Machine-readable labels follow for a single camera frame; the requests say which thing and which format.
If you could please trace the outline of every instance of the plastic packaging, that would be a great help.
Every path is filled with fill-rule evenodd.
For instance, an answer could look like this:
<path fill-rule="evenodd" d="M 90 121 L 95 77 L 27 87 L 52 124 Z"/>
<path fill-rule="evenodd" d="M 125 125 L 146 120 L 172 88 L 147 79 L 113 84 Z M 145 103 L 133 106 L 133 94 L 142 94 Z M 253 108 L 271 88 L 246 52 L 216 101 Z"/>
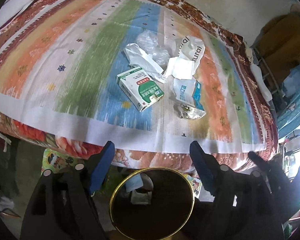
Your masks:
<path fill-rule="evenodd" d="M 174 79 L 173 90 L 179 103 L 174 105 L 179 118 L 199 119 L 206 115 L 202 104 L 201 84 L 195 79 Z"/>
<path fill-rule="evenodd" d="M 167 66 L 170 58 L 169 52 L 158 44 L 157 35 L 145 30 L 137 37 L 136 44 L 143 49 L 159 66 Z"/>

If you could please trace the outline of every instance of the white circle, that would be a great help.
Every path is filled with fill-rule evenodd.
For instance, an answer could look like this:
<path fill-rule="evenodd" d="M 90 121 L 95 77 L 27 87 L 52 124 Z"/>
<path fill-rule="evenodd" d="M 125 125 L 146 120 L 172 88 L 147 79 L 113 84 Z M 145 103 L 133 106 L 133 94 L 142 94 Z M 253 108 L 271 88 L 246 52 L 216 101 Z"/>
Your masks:
<path fill-rule="evenodd" d="M 74 167 L 77 171 L 79 170 L 82 170 L 84 168 L 84 165 L 82 163 L 79 163 L 77 164 L 75 167 Z"/>
<path fill-rule="evenodd" d="M 228 167 L 227 165 L 225 165 L 225 164 L 222 164 L 222 165 L 220 165 L 220 169 L 221 169 L 222 171 L 228 171 L 228 170 L 229 170 L 229 167 Z"/>
<path fill-rule="evenodd" d="M 261 173 L 259 171 L 253 171 L 252 175 L 258 178 L 261 176 Z"/>
<path fill-rule="evenodd" d="M 51 170 L 45 170 L 44 172 L 43 172 L 43 175 L 44 176 L 49 176 L 51 174 Z"/>

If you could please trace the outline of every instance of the bed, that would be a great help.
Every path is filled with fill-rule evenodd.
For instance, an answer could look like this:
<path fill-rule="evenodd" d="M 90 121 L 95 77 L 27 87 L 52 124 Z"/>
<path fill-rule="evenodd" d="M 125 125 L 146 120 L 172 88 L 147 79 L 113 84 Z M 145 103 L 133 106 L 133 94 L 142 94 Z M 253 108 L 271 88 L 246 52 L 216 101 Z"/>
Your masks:
<path fill-rule="evenodd" d="M 129 69 L 123 48 L 145 30 L 171 56 L 176 39 L 204 41 L 202 119 L 176 116 L 169 82 L 142 113 L 116 84 Z M 113 165 L 184 173 L 195 173 L 193 140 L 236 171 L 253 165 L 250 150 L 268 160 L 278 146 L 243 38 L 184 0 L 36 0 L 0 30 L 0 131 L 83 159 L 112 140 Z"/>

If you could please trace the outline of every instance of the round container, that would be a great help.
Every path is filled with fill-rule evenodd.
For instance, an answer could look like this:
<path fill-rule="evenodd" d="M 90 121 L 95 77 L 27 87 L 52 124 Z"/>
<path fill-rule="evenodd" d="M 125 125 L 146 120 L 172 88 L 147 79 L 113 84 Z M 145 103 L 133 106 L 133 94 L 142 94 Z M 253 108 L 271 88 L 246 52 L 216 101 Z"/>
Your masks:
<path fill-rule="evenodd" d="M 133 205 L 118 195 L 125 182 L 145 173 L 153 182 L 150 205 Z M 110 218 L 114 227 L 133 240 L 161 240 L 178 232 L 188 221 L 194 206 L 190 182 L 179 171 L 146 168 L 125 178 L 110 199 Z"/>

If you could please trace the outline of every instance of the white and green box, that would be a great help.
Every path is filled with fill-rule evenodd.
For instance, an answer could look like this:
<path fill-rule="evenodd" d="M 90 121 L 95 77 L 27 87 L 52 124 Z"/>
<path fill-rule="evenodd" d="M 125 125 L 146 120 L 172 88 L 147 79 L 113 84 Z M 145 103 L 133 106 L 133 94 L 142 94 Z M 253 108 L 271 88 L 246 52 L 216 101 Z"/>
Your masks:
<path fill-rule="evenodd" d="M 159 101 L 164 95 L 162 89 L 141 67 L 117 75 L 116 81 L 139 112 Z"/>

